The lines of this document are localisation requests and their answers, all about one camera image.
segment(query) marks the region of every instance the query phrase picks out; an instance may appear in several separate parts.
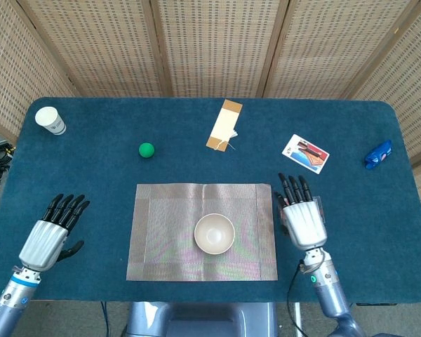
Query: cardboard piece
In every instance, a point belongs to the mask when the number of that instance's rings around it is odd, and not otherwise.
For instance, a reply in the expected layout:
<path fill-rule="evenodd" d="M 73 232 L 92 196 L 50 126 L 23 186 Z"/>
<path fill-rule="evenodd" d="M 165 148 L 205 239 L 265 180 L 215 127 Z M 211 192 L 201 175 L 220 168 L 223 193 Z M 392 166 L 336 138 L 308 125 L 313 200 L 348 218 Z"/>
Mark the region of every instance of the cardboard piece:
<path fill-rule="evenodd" d="M 218 151 L 225 151 L 229 139 L 234 135 L 234 127 L 239 118 L 242 104 L 225 100 L 213 126 L 207 147 Z"/>

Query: paper cup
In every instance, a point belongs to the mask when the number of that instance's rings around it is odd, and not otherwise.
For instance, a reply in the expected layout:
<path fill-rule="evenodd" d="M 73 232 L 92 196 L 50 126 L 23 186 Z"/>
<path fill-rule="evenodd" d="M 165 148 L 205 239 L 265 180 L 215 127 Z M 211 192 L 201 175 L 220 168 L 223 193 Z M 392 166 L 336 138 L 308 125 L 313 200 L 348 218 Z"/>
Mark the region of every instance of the paper cup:
<path fill-rule="evenodd" d="M 53 135 L 62 135 L 67 127 L 54 107 L 43 107 L 36 112 L 36 123 L 49 130 Z"/>

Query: blue plastic toy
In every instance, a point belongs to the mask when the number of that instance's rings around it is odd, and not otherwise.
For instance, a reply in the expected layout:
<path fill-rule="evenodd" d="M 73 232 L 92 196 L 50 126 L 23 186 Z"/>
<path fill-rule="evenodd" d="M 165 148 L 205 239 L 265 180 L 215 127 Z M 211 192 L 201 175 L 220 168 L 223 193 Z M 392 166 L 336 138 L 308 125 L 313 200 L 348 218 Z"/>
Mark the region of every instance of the blue plastic toy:
<path fill-rule="evenodd" d="M 376 167 L 381 161 L 384 161 L 392 153 L 392 141 L 386 142 L 377 146 L 373 151 L 368 153 L 365 157 L 365 167 L 368 170 Z"/>

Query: gray floor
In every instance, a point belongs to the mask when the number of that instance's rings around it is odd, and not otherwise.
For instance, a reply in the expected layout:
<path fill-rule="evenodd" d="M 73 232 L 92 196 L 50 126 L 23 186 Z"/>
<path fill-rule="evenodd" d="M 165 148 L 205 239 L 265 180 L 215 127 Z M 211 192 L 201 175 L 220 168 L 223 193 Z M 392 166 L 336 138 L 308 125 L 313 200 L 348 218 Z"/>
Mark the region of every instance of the gray floor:
<path fill-rule="evenodd" d="M 0 187 L 0 197 L 4 183 Z M 111 336 L 120 336 L 126 324 L 129 303 L 108 303 Z M 309 337 L 327 336 L 335 323 L 323 316 L 316 303 L 302 303 L 303 329 Z M 296 336 L 286 306 L 278 303 L 279 336 Z M 369 336 L 380 332 L 421 337 L 421 303 L 387 307 L 353 306 L 353 314 Z M 13 334 L 14 337 L 96 337 L 105 335 L 98 302 L 37 301 L 31 303 Z"/>

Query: blue carpet surface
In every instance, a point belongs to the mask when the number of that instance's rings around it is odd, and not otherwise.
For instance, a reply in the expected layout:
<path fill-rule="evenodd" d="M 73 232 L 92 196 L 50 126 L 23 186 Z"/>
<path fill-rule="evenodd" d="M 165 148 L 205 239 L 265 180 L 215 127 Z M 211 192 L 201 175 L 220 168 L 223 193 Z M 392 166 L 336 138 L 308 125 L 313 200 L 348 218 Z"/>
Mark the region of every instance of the blue carpet surface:
<path fill-rule="evenodd" d="M 284 236 L 274 205 L 277 282 L 127 282 L 126 265 L 138 183 L 267 183 L 277 173 L 304 175 L 321 196 L 328 241 L 348 301 L 421 301 L 421 205 L 393 109 L 381 102 L 236 99 L 243 104 L 236 150 L 205 146 L 223 99 L 42 98 L 33 103 L 0 203 L 0 293 L 19 265 L 33 224 L 60 192 L 84 193 L 91 205 L 67 245 L 75 257 L 42 274 L 39 299 L 282 301 L 304 256 Z M 53 136 L 34 122 L 54 106 L 67 125 Z M 321 174 L 281 151 L 298 134 L 330 153 Z M 364 156 L 391 139 L 377 168 Z M 138 145 L 151 142 L 151 159 Z M 299 276 L 292 300 L 316 300 Z"/>

